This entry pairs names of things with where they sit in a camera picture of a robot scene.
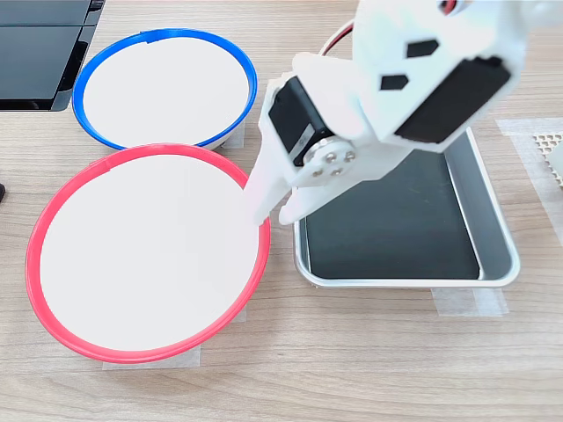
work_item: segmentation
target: robotic arm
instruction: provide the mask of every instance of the robotic arm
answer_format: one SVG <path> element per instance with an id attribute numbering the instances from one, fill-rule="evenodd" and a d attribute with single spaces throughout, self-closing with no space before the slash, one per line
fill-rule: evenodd
<path id="1" fill-rule="evenodd" d="M 554 1 L 361 0 L 353 60 L 301 53 L 268 84 L 245 187 L 253 220 L 292 192 L 290 224 L 414 149 L 443 152 L 514 89 L 529 30 L 561 17 Z"/>

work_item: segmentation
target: wooden table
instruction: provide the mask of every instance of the wooden table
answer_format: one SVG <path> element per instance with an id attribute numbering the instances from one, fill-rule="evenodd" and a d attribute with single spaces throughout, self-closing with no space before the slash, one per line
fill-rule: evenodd
<path id="1" fill-rule="evenodd" d="M 299 51 L 317 51 L 355 2 L 109 0 L 89 56 L 131 33 L 187 26 L 235 41 L 260 94 Z M 12 421 L 561 421 L 563 249 L 510 140 L 494 119 L 563 115 L 563 30 L 531 37 L 517 92 L 474 132 L 523 269 L 502 318 L 443 317 L 428 290 L 325 290 L 296 273 L 291 229 L 273 226 L 266 275 L 201 366 L 104 371 L 54 340 L 26 295 L 26 245 L 41 210 L 88 163 L 112 151 L 72 111 L 0 114 L 0 420 Z M 245 148 L 260 144 L 260 104 Z"/>

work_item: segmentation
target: masking tape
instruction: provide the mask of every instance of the masking tape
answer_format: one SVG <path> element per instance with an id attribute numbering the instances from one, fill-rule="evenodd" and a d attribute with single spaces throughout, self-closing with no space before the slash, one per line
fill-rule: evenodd
<path id="1" fill-rule="evenodd" d="M 246 322 L 246 307 L 230 322 L 231 324 Z M 201 346 L 196 346 L 186 352 L 172 356 L 168 359 L 157 360 L 149 363 L 121 364 L 102 363 L 102 371 L 128 370 L 128 369 L 175 369 L 180 367 L 198 367 L 201 363 Z"/>
<path id="2" fill-rule="evenodd" d="M 510 137 L 559 242 L 563 245 L 563 189 L 559 187 L 559 182 L 553 174 L 549 162 L 545 161 L 545 157 L 534 139 L 534 136 L 561 134 L 563 119 L 497 120 L 497 125 L 504 135 Z"/>
<path id="3" fill-rule="evenodd" d="M 433 288 L 440 317 L 502 317 L 508 313 L 500 288 Z"/>

